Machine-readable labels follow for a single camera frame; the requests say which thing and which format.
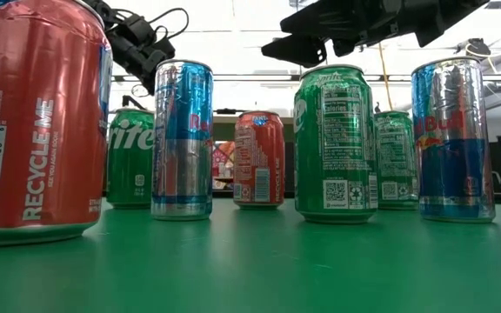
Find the green table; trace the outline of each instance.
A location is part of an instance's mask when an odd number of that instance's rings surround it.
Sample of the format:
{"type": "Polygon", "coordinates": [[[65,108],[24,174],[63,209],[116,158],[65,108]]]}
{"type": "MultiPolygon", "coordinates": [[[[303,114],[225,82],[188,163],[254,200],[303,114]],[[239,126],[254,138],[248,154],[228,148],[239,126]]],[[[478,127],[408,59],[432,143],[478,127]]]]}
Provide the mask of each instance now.
{"type": "Polygon", "coordinates": [[[490,225],[321,225],[292,200],[185,223],[105,210],[83,238],[0,248],[0,312],[501,312],[501,205],[490,225]]]}

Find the can lid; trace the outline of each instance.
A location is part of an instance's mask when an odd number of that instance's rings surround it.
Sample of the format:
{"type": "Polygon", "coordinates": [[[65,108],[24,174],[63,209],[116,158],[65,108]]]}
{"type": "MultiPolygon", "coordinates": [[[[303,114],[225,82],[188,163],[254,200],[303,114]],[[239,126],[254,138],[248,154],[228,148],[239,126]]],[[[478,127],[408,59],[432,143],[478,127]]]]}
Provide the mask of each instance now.
{"type": "Polygon", "coordinates": [[[102,17],[100,17],[99,14],[97,14],[94,9],[92,9],[88,4],[86,4],[84,1],[82,0],[74,0],[76,3],[80,4],[83,8],[85,8],[86,10],[88,10],[90,13],[92,13],[92,15],[94,17],[96,17],[97,21],[100,23],[100,25],[102,26],[102,30],[105,28],[104,26],[104,20],[102,19],[102,17]]]}
{"type": "Polygon", "coordinates": [[[204,64],[204,63],[202,63],[202,62],[198,62],[198,61],[187,60],[187,59],[169,59],[169,60],[165,60],[165,61],[162,61],[160,64],[158,64],[158,65],[157,65],[157,68],[159,69],[159,68],[160,68],[160,67],[162,67],[164,64],[167,64],[167,63],[174,63],[174,62],[193,63],[193,64],[202,65],[202,66],[204,66],[206,69],[208,69],[211,73],[213,73],[212,68],[211,68],[210,66],[208,66],[207,64],[204,64]]]}
{"type": "Polygon", "coordinates": [[[279,114],[276,113],[276,112],[270,112],[270,111],[266,111],[266,110],[252,110],[252,111],[246,111],[246,112],[243,112],[239,115],[239,117],[242,117],[243,115],[247,115],[247,114],[250,114],[250,113],[268,113],[268,114],[272,114],[272,115],[275,115],[277,117],[279,117],[279,114]]]}
{"type": "Polygon", "coordinates": [[[324,70],[324,69],[331,69],[331,68],[344,68],[344,69],[354,69],[354,70],[358,70],[361,72],[361,74],[364,75],[364,71],[363,69],[361,69],[360,67],[358,66],[355,66],[355,65],[350,65],[350,64],[330,64],[330,65],[322,65],[322,66],[318,66],[314,69],[311,69],[311,70],[307,70],[303,75],[301,75],[301,77],[299,78],[299,80],[302,80],[305,76],[309,75],[310,73],[312,72],[315,72],[317,70],[324,70]]]}
{"type": "Polygon", "coordinates": [[[436,64],[436,63],[441,63],[441,62],[446,62],[446,61],[453,61],[453,60],[472,60],[472,61],[477,61],[477,63],[480,63],[480,60],[476,57],[470,57],[470,56],[461,56],[461,57],[446,57],[446,58],[441,58],[438,60],[434,60],[428,63],[425,63],[423,65],[418,66],[416,69],[414,69],[411,72],[411,75],[413,75],[416,71],[422,69],[423,67],[436,64]]]}
{"type": "Polygon", "coordinates": [[[116,113],[125,112],[125,111],[135,111],[135,112],[154,115],[154,112],[148,111],[148,110],[140,110],[140,109],[132,109],[132,108],[120,108],[120,109],[115,110],[116,113]]]}
{"type": "Polygon", "coordinates": [[[409,116],[409,112],[405,112],[405,111],[401,111],[401,110],[389,110],[389,111],[379,112],[379,113],[376,113],[374,116],[380,117],[380,116],[384,116],[384,115],[388,115],[388,114],[400,114],[400,115],[404,115],[406,117],[409,116]]]}

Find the red can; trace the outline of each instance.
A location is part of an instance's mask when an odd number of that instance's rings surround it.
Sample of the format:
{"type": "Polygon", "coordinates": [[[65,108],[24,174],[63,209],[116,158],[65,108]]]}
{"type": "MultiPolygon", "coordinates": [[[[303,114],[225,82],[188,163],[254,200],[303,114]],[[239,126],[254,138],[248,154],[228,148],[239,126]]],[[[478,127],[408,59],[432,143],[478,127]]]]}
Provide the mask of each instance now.
{"type": "Polygon", "coordinates": [[[111,66],[82,1],[0,0],[0,245],[97,222],[111,66]]]}
{"type": "Polygon", "coordinates": [[[235,125],[233,200],[241,209],[271,210],[284,202],[285,142],[279,115],[243,113],[235,125]]]}

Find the green can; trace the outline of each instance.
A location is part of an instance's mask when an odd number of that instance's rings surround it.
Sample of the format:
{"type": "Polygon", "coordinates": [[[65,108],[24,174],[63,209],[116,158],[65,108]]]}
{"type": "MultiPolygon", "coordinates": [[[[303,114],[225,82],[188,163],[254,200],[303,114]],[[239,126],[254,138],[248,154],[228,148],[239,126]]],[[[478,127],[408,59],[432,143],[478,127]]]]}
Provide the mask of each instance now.
{"type": "Polygon", "coordinates": [[[149,209],[154,114],[119,109],[110,126],[108,202],[116,209],[149,209]]]}
{"type": "Polygon", "coordinates": [[[416,210],[417,165],[413,147],[413,122],[407,112],[375,115],[380,209],[416,210]]]}
{"type": "Polygon", "coordinates": [[[301,77],[293,110],[295,208],[307,221],[365,223],[377,210],[374,113],[361,69],[301,77]]]}

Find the can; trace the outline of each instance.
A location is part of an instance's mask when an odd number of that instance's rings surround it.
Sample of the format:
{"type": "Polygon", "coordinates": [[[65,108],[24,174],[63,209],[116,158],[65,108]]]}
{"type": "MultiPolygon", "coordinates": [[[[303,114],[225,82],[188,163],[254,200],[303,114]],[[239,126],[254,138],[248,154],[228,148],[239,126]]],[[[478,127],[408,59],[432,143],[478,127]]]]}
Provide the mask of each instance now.
{"type": "Polygon", "coordinates": [[[279,115],[251,111],[235,124],[233,201],[241,209],[274,210],[284,202],[285,141],[279,115]]]}
{"type": "Polygon", "coordinates": [[[413,122],[409,113],[386,111],[374,116],[376,125],[378,208],[416,210],[418,183],[413,122]]]}
{"type": "Polygon", "coordinates": [[[205,64],[168,60],[157,66],[151,213],[158,220],[211,214],[212,85],[205,64]]]}
{"type": "Polygon", "coordinates": [[[115,209],[149,209],[154,114],[119,109],[110,127],[108,203],[115,209]]]}
{"type": "Polygon", "coordinates": [[[479,61],[428,63],[413,71],[411,81],[421,215],[491,222],[496,212],[479,61]]]}
{"type": "Polygon", "coordinates": [[[82,1],[0,1],[0,245],[97,222],[111,65],[102,20],[82,1]]]}
{"type": "Polygon", "coordinates": [[[365,223],[377,210],[374,112],[361,69],[305,73],[295,95],[295,207],[307,221],[365,223]]]}

